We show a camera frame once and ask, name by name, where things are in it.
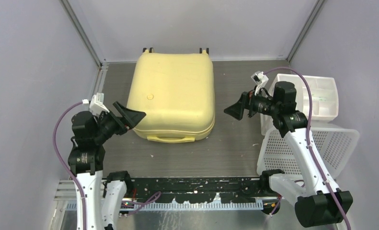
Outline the yellow hard-shell suitcase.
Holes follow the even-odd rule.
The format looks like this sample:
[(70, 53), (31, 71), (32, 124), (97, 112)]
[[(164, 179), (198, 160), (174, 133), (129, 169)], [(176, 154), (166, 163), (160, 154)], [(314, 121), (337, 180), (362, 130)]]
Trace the yellow hard-shell suitcase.
[(145, 112), (134, 132), (148, 141), (195, 142), (208, 137), (216, 117), (214, 68), (208, 48), (197, 53), (157, 53), (144, 48), (127, 100)]

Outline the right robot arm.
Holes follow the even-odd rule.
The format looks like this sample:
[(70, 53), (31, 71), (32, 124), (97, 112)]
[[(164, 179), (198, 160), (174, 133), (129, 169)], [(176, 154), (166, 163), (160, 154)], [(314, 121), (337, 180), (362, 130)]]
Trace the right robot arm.
[(299, 223), (305, 227), (330, 225), (344, 222), (352, 225), (347, 212), (353, 203), (349, 191), (343, 191), (327, 170), (310, 130), (310, 120), (296, 109), (297, 90), (288, 81), (275, 84), (272, 96), (263, 96), (265, 88), (243, 92), (239, 100), (224, 109), (224, 113), (242, 120), (256, 113), (272, 117), (274, 127), (292, 150), (301, 171), (304, 186), (290, 179), (283, 170), (266, 170), (260, 176), (260, 190), (265, 196), (279, 194), (295, 210)]

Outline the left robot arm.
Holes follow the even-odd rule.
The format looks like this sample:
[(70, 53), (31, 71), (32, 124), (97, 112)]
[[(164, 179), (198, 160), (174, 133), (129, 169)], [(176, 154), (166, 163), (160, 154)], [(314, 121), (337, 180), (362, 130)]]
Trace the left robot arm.
[(145, 112), (114, 102), (120, 113), (89, 111), (72, 119), (73, 144), (68, 165), (77, 192), (77, 228), (79, 230), (115, 230), (122, 199), (132, 195), (134, 185), (128, 171), (116, 171), (103, 177), (104, 143), (113, 135), (135, 128)]

